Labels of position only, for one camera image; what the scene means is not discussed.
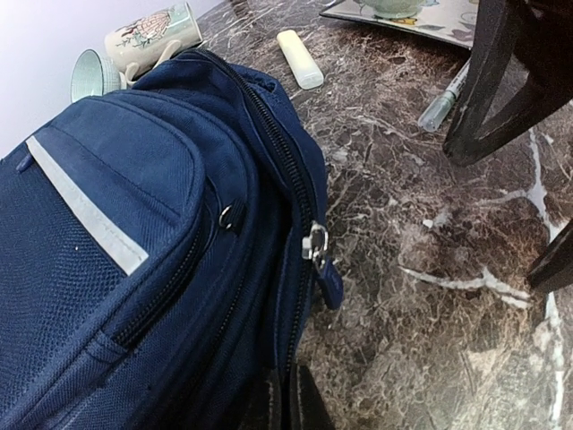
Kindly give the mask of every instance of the mug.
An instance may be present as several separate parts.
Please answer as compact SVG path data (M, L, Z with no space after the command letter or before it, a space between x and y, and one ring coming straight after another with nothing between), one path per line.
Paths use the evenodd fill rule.
M201 42L201 32L187 3L140 18L105 39L107 55L130 86L136 76Z
M374 14L387 20L409 18L422 10L424 0L362 0Z
M126 88L125 76L115 68L111 58L100 56L93 49L81 53L72 73L72 103Z

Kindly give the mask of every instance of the reflective strip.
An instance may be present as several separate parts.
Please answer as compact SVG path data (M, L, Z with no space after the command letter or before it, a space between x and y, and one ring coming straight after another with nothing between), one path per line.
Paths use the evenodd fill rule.
M129 276L149 255L83 193L34 136L26 144L54 188L99 246Z

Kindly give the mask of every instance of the white ceramic mug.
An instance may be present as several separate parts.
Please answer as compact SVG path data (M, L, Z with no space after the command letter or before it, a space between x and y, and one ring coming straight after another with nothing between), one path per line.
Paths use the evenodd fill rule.
M187 3L140 18L105 39L107 54L130 86L136 76L201 42L201 32Z
M126 88L125 76L115 68L111 58L100 56L93 49L81 53L72 73L72 103Z

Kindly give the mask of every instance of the zipper pull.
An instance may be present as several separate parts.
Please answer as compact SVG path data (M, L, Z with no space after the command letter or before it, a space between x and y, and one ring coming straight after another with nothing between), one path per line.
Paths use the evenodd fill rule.
M324 226L313 221L310 235L303 237L303 258L314 264L316 281L321 287L326 306L334 310L342 305L344 286L332 260L327 256L328 249L329 232Z

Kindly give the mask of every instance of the backpack strap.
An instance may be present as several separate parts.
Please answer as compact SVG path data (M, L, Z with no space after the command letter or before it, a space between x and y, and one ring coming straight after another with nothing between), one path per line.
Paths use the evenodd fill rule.
M335 430L307 366L294 364L288 385L283 401L278 372L265 370L242 400L246 411L238 430Z

